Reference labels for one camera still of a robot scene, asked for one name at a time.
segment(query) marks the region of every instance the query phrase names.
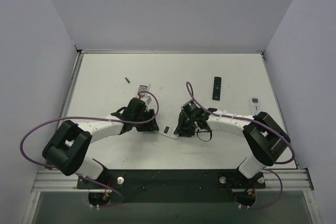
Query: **black metal base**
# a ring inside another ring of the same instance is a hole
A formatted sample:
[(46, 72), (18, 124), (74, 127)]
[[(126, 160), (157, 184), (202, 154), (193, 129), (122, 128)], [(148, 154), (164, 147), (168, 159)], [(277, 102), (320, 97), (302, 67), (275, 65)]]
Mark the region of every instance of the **black metal base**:
[[(117, 183), (118, 177), (124, 178), (122, 185)], [(225, 184), (220, 183), (221, 177), (226, 178)], [(253, 189), (256, 183), (257, 188), (266, 187), (265, 183), (243, 179), (235, 169), (107, 170), (104, 178), (109, 178), (105, 183), (111, 183), (125, 197), (125, 202), (231, 202), (228, 186)], [(83, 179), (78, 180), (77, 188), (101, 187)], [(111, 202), (119, 200), (112, 194)]]

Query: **black joint motor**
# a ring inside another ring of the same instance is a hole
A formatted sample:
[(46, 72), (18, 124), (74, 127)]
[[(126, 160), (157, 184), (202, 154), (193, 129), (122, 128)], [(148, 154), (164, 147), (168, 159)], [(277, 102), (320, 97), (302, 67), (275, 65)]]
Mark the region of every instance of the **black joint motor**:
[[(270, 127), (290, 143), (289, 136), (268, 113), (260, 112), (254, 119)], [(256, 123), (246, 125), (243, 134), (255, 158), (266, 166), (272, 166), (287, 148), (281, 138)]]
[[(76, 123), (64, 121), (43, 149), (42, 156), (69, 176), (83, 163), (91, 138), (91, 134), (80, 129)], [(71, 146), (66, 144), (66, 141), (72, 140)]]
[[(111, 113), (112, 116), (125, 121), (143, 122), (154, 116), (153, 109), (146, 110), (146, 103), (139, 98), (132, 98), (127, 107), (120, 108), (117, 112)], [(144, 124), (125, 123), (121, 133), (130, 131), (133, 127), (139, 132), (159, 131), (156, 119)]]
[(209, 114), (203, 109), (199, 108), (193, 100), (186, 102), (181, 107), (181, 112), (178, 117), (178, 124), (174, 134), (182, 137), (191, 137), (195, 135), (195, 130), (199, 127), (201, 130), (211, 131), (206, 123)]

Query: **white table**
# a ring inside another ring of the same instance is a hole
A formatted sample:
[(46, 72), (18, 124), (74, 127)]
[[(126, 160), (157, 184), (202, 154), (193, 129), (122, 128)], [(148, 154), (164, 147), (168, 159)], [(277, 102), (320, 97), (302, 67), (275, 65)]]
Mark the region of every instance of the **white table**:
[[(220, 101), (212, 100), (214, 76), (222, 77)], [(177, 125), (181, 106), (190, 99), (186, 81), (202, 105), (228, 113), (251, 114), (249, 98), (259, 97), (262, 110), (283, 128), (263, 60), (257, 54), (84, 54), (68, 115), (105, 117), (127, 106), (140, 81), (150, 83), (150, 91), (159, 100), (156, 120), (161, 129)], [(150, 107), (156, 109), (154, 101)], [(204, 143), (196, 136), (172, 140), (136, 129), (97, 141), (88, 150), (90, 157), (109, 169), (234, 169), (250, 154), (244, 138), (228, 133), (214, 132), (213, 139)], [(287, 149), (279, 161), (290, 157)], [(273, 168), (296, 165), (291, 162)]]

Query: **white remote control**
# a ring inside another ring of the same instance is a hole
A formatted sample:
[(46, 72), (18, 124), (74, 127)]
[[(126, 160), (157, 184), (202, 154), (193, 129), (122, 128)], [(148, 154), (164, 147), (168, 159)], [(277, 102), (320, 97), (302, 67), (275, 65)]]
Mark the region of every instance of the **white remote control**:
[(259, 114), (261, 111), (261, 106), (260, 106), (260, 99), (257, 97), (251, 97), (250, 98), (250, 104), (251, 104), (251, 112), (253, 115)]
[[(149, 83), (140, 82), (138, 91), (137, 91), (137, 93), (135, 94), (135, 96), (136, 96), (136, 97), (139, 97), (138, 93), (141, 92), (141, 91), (149, 91), (149, 87), (150, 87), (150, 84), (149, 84)], [(140, 93), (140, 97), (141, 97), (141, 98), (146, 97), (146, 96), (147, 96), (147, 93)]]

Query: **white enclosure wall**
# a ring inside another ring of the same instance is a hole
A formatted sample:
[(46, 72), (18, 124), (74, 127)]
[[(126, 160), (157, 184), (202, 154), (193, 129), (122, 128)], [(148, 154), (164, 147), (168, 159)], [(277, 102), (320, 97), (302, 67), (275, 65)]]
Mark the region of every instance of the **white enclosure wall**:
[(265, 49), (292, 0), (51, 0), (79, 49)]
[[(50, 0), (0, 0), (0, 223), (20, 223), (37, 166), (19, 152), (33, 126), (58, 117), (76, 50)], [(28, 139), (42, 160), (55, 125)]]
[(336, 218), (335, 17), (335, 0), (293, 0), (265, 56), (297, 160), (309, 167), (323, 223)]

